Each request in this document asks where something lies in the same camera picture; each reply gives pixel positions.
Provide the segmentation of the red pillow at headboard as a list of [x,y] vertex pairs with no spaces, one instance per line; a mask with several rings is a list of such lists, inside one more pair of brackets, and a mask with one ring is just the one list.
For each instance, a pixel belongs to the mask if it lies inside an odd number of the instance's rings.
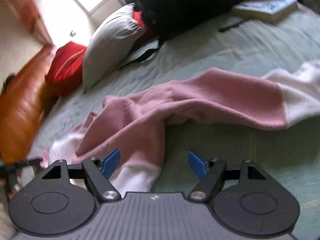
[[45,76],[55,96],[68,96],[82,85],[82,64],[86,50],[86,46],[72,41],[57,50]]

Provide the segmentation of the left pink curtain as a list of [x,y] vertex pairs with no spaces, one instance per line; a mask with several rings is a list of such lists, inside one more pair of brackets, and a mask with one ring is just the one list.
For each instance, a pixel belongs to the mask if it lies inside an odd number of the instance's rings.
[[4,0],[25,30],[43,45],[53,45],[35,0]]

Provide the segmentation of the pink and white sweater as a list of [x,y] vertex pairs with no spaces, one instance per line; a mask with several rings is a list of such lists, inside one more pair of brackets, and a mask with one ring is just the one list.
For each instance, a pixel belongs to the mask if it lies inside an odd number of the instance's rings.
[[263,77],[210,68],[189,80],[105,97],[103,110],[89,113],[65,139],[54,142],[42,165],[59,159],[78,164],[120,150],[112,185],[121,195],[148,192],[163,166],[167,125],[193,120],[276,131],[318,115],[318,61],[305,62],[292,74],[275,69]]

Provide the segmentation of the black pen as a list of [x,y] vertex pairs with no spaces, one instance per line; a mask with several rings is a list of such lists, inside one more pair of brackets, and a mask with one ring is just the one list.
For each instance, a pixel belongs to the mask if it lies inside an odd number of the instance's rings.
[[240,21],[240,22],[237,22],[237,23],[235,23],[235,24],[231,24],[231,25],[228,25],[228,26],[226,26],[226,27],[220,28],[220,29],[219,29],[219,32],[220,32],[220,33],[224,33],[224,32],[226,32],[226,31],[228,31],[228,30],[230,30],[230,29],[237,28],[238,26],[240,26],[241,24],[243,24],[243,23],[245,23],[245,22],[247,22],[247,21],[249,21],[249,18],[244,19],[244,20],[242,20],[242,21]]

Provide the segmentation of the green plaid bed blanket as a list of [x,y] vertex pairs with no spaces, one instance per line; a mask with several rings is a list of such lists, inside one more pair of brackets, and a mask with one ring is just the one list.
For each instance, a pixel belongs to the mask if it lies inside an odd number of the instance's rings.
[[[79,89],[60,99],[34,139],[29,156],[41,155],[90,112],[99,113],[107,95],[125,96],[189,79],[211,67],[263,76],[276,68],[293,73],[304,62],[319,59],[319,16],[304,6],[274,25],[250,20],[219,32],[240,21],[229,15],[215,18],[166,42],[147,61],[113,72],[89,92]],[[298,199],[301,212],[294,235],[319,237],[319,118],[278,132],[193,122],[169,126],[164,166],[153,191],[187,193],[195,186],[197,178],[188,165],[190,150],[229,164],[255,161]]]

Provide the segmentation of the grey pillow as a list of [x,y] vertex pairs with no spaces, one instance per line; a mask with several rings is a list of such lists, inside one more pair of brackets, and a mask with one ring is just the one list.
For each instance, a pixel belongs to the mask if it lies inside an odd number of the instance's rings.
[[134,6],[127,4],[115,11],[93,34],[82,64],[84,91],[119,68],[134,43],[145,34],[145,29],[133,18]]

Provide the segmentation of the paperback book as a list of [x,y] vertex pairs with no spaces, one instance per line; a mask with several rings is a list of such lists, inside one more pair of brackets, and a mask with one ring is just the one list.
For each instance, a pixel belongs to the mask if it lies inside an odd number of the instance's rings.
[[298,9],[297,0],[246,0],[232,7],[232,12],[244,18],[278,22]]

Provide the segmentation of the black backpack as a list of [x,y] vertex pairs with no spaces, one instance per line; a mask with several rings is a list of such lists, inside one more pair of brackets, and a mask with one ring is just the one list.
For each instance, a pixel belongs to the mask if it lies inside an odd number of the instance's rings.
[[156,53],[162,44],[181,33],[227,13],[235,0],[119,0],[133,4],[137,22],[150,38],[158,39],[158,46],[148,49],[129,64],[140,63]]

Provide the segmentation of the wooden headboard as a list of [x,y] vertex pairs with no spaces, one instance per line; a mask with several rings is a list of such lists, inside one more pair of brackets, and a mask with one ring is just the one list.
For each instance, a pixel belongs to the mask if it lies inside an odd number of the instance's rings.
[[1,158],[23,160],[57,97],[45,82],[56,48],[44,46],[1,95]]

